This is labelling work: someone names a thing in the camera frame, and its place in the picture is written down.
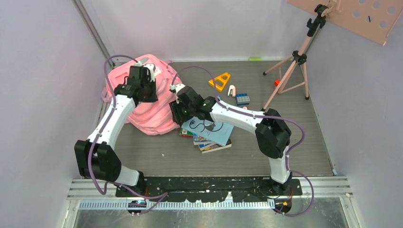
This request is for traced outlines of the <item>pink student backpack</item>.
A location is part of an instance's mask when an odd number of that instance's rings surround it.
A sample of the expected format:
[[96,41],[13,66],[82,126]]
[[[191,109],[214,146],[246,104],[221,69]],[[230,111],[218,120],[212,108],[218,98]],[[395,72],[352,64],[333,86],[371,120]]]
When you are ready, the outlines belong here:
[[169,91],[176,71],[151,54],[143,55],[136,60],[142,66],[149,64],[154,66],[158,100],[154,103],[140,103],[133,109],[131,99],[127,99],[126,96],[116,96],[116,110],[113,111],[106,126],[112,127],[114,120],[117,120],[118,117],[124,117],[124,121],[120,123],[131,123],[147,135],[165,134],[178,128],[178,124],[173,121],[169,106],[170,102],[176,101],[176,95]]

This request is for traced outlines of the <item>light blue cat book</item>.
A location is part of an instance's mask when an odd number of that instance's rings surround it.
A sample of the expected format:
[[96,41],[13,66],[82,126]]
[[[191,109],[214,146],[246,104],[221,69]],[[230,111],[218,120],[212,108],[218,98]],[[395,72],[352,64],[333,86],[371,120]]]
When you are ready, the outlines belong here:
[[197,134],[221,146],[226,145],[234,128],[228,123],[199,120],[197,117],[184,122],[181,127],[192,132],[193,135]]

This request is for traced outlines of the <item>yellow spine paperback book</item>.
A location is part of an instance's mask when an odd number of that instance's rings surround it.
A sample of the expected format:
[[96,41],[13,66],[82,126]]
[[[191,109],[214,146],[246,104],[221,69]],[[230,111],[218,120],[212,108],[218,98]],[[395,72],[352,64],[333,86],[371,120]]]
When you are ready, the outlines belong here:
[[215,145],[216,142],[206,139],[197,134],[193,135],[193,144],[199,148],[200,151],[206,150],[211,146]]

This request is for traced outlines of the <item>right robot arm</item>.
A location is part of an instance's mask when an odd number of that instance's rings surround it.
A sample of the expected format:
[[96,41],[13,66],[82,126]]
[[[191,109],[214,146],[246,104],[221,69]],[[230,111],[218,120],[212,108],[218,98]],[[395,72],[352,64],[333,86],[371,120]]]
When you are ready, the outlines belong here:
[[256,137],[259,150],[269,159],[269,187],[277,195],[290,189],[293,173],[289,167],[290,137],[287,119],[275,109],[266,112],[245,110],[212,96],[203,98],[184,84],[171,85],[176,100],[170,102],[173,121],[183,125],[196,117],[201,121],[222,122],[243,129]]

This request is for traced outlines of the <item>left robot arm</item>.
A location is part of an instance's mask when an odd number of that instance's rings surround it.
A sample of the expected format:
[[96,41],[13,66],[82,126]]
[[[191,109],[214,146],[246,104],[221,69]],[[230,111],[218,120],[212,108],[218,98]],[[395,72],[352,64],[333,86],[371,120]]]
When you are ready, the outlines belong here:
[[86,140],[76,142],[74,151],[82,177],[127,185],[135,197],[145,193],[146,184],[140,180],[143,173],[123,166],[114,149],[135,108],[158,100],[154,71],[154,64],[130,66],[128,77],[114,89],[112,103],[96,129]]

